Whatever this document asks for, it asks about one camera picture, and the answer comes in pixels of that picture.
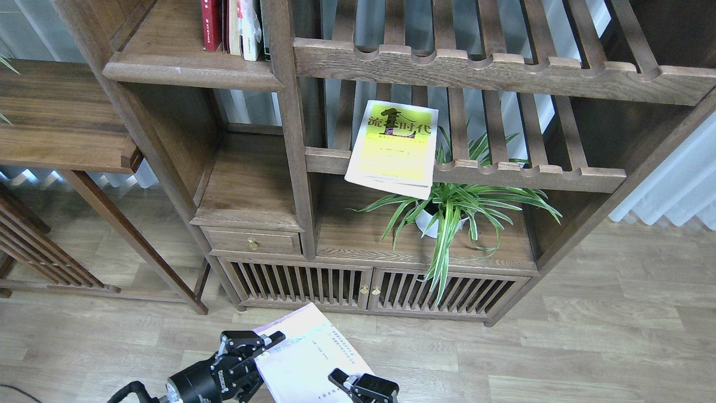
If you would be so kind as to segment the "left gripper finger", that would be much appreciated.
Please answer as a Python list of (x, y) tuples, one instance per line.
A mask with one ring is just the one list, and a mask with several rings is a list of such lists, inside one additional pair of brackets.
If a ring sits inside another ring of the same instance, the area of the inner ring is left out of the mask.
[(253, 359), (285, 339), (286, 336), (281, 331), (274, 332), (269, 336), (259, 335), (254, 331), (223, 331), (217, 350), (217, 359), (230, 355), (242, 360)]

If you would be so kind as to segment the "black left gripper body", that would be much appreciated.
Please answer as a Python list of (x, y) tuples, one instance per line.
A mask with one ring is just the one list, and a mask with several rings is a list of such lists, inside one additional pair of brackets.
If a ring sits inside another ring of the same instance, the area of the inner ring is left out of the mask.
[(168, 402), (248, 402), (263, 385), (255, 359), (264, 350), (222, 352), (169, 377)]

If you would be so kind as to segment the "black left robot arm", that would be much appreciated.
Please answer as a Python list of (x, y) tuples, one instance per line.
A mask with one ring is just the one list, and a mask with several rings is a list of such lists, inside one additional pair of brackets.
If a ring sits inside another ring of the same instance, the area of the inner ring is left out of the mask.
[(167, 393), (156, 398), (145, 385), (135, 381), (116, 392), (110, 402), (120, 402), (135, 393), (140, 402), (248, 402), (263, 384), (255, 359), (284, 341), (277, 331), (259, 336), (254, 331), (223, 331), (220, 347), (207, 360), (200, 360), (168, 378)]

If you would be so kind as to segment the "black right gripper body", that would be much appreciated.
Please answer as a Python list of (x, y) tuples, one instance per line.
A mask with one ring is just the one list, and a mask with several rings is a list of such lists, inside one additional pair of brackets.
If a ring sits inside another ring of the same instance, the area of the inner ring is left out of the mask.
[(393, 403), (398, 402), (397, 395), (389, 395), (389, 396), (383, 396), (383, 395), (375, 395), (374, 393), (352, 393), (352, 401), (353, 402), (364, 402), (364, 403), (370, 403), (370, 402), (385, 402), (385, 403)]

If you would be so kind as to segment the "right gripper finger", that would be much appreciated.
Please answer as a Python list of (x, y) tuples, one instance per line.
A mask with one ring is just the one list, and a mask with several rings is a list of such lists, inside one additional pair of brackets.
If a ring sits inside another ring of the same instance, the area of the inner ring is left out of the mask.
[(375, 395), (398, 395), (399, 385), (386, 378), (376, 377), (371, 373), (348, 375), (340, 369), (334, 369), (328, 380), (342, 390), (352, 400), (352, 393), (374, 393)]

